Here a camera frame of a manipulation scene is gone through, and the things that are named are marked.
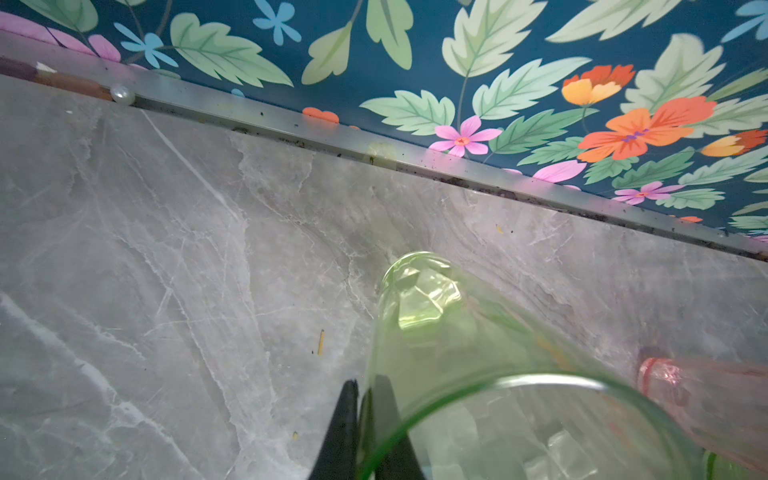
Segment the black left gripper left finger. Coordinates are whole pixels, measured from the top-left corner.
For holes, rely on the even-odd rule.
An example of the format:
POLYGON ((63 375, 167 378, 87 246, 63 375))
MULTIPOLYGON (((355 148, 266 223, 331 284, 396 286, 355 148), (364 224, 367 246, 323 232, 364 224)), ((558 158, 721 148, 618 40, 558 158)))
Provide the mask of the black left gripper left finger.
POLYGON ((354 480, 358 445, 358 397, 355 380, 340 391, 309 480, 354 480))

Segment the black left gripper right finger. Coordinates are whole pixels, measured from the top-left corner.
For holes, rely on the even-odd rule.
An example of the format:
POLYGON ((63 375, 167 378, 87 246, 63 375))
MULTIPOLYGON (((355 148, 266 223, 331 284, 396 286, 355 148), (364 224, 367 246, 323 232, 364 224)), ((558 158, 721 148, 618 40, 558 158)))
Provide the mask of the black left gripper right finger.
POLYGON ((384 446, 382 458, 376 462, 375 479, 421 479, 423 471, 419 465, 412 443, 407 433, 397 441, 384 440, 384 434, 395 429, 401 422, 394 390, 390 379, 377 375, 373 387, 368 393, 368 447, 384 446))

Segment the light green tall cup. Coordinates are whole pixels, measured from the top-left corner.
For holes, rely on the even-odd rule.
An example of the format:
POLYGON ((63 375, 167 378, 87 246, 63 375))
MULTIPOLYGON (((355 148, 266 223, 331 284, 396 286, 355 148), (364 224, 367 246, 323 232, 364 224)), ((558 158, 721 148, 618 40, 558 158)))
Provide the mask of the light green tall cup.
POLYGON ((658 406, 491 285, 430 252, 380 284, 356 475, 375 479, 368 393, 393 386, 425 479, 698 479, 699 449, 658 406))

